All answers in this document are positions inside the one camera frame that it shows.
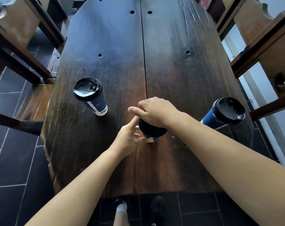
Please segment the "forearm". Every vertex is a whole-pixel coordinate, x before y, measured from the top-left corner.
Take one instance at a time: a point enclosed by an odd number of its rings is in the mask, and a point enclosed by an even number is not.
[[[285,225],[285,168],[185,113],[168,128],[229,196],[261,225]]]
[[[26,226],[86,226],[121,160],[118,150],[110,147],[36,213]]]

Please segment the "hand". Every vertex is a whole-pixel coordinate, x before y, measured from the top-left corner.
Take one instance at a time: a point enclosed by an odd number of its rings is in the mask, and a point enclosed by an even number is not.
[[[128,111],[145,122],[160,128],[168,128],[168,123],[179,113],[169,101],[154,97],[138,102],[137,107],[129,107]]]
[[[120,151],[123,158],[131,154],[139,145],[153,142],[152,139],[140,137],[139,134],[135,133],[135,130],[139,129],[138,120],[139,117],[135,116],[129,124],[122,126],[110,147],[113,147],[114,151]]]

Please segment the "person's left hand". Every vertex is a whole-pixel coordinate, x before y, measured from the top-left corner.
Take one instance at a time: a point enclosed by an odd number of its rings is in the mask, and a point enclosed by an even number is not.
[[[140,137],[135,133],[135,130],[139,129],[138,121],[139,117],[135,116],[129,124],[122,126],[110,147],[114,148],[114,151],[119,151],[123,158],[131,154],[139,145],[153,142],[152,139]]]

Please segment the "tile floor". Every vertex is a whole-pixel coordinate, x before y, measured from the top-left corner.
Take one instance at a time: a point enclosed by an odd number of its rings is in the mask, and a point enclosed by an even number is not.
[[[37,31],[28,50],[47,67],[53,46]],[[31,84],[6,68],[0,78],[0,113],[15,117]],[[34,135],[0,126],[0,225],[24,225],[53,196],[41,140]],[[254,123],[253,150],[277,161],[258,122]],[[231,198],[215,193],[164,193],[168,203],[165,225],[256,225]],[[155,194],[129,196],[131,225],[148,225],[149,205]],[[114,199],[99,201],[88,225],[113,225]]]

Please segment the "white sock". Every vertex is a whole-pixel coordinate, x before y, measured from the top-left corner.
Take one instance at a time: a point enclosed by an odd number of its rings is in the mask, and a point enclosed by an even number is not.
[[[116,213],[119,213],[119,212],[124,212],[127,214],[127,203],[125,201],[122,201],[122,203],[120,203],[117,207],[116,207]]]

